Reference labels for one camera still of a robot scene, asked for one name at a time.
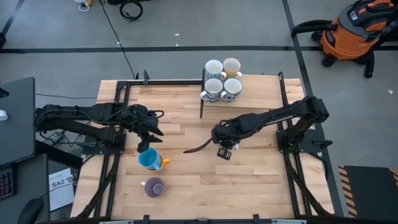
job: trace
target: mug handle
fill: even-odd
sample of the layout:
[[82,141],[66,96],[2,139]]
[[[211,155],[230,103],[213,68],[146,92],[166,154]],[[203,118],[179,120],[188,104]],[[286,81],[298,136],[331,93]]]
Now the mug handle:
[[236,74],[238,75],[238,76],[236,77],[236,79],[241,79],[242,76],[243,76],[243,74],[242,74],[241,72],[236,72]]
[[226,94],[227,94],[226,91],[222,91],[221,94],[220,94],[220,98],[223,99],[223,100],[225,100],[225,99],[224,99],[224,96],[225,96]]
[[201,92],[201,93],[200,93],[200,98],[201,98],[202,100],[207,100],[207,92],[206,92],[206,91]]
[[221,75],[221,77],[220,77],[221,80],[224,80],[226,78],[225,72],[220,72],[220,75]]
[[161,169],[157,164],[154,164],[154,168],[155,168],[155,170],[156,170],[157,172],[162,171],[162,169]]

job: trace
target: keyboard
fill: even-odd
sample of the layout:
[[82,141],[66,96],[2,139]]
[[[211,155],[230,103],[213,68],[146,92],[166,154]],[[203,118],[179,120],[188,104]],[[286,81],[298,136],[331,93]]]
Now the keyboard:
[[15,172],[13,166],[7,165],[0,167],[0,200],[15,195]]

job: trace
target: vacuum wheel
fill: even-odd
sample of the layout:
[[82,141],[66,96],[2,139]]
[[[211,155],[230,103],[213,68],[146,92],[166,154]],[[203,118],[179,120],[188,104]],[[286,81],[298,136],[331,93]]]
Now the vacuum wheel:
[[315,32],[313,32],[313,33],[311,34],[312,40],[314,40],[314,41],[319,41],[319,40],[321,40],[321,38],[322,38],[322,33],[323,33],[323,31],[315,31]]
[[332,66],[337,61],[337,58],[333,55],[326,55],[322,60],[322,65],[325,67]]
[[366,65],[369,61],[369,57],[366,55],[362,55],[359,58],[355,59],[354,62],[358,65]]

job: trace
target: wooden tabletop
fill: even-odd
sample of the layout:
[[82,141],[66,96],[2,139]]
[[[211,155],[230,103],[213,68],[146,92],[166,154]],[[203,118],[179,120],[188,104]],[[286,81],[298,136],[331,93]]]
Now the wooden tabletop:
[[[210,144],[204,150],[183,154],[187,149],[202,145],[210,138],[211,129],[221,119],[243,113],[262,113],[282,105],[277,76],[266,76],[273,83],[269,92],[274,103],[263,108],[213,107],[204,111],[200,119],[200,85],[132,86],[129,105],[142,104],[150,110],[164,110],[159,128],[165,136],[163,143],[151,144],[164,158],[171,160],[161,173],[149,171],[138,164],[139,138],[127,134],[126,150],[121,156],[112,219],[138,219],[150,215],[151,219],[197,218],[261,218],[294,217],[290,202],[283,156],[277,150],[276,125],[262,129],[240,143],[231,160],[216,156],[218,146]],[[117,80],[101,82],[97,103],[112,102]],[[299,79],[286,79],[290,102],[303,98]],[[308,188],[329,212],[333,212],[322,163],[301,154]],[[103,156],[95,156],[81,169],[72,217],[78,215],[98,188]],[[140,184],[151,177],[165,182],[161,198],[149,198]],[[301,194],[298,195],[303,213]],[[104,214],[106,199],[102,203]]]

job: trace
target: orange shop vacuum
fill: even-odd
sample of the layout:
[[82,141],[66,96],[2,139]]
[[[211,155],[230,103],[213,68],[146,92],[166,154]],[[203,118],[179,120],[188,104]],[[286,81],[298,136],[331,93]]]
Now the orange shop vacuum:
[[366,78],[374,68],[373,49],[380,46],[396,29],[398,0],[362,0],[343,9],[334,21],[315,20],[295,26],[292,37],[302,32],[314,32],[325,58],[322,64],[332,66],[337,60],[353,60],[366,65]]

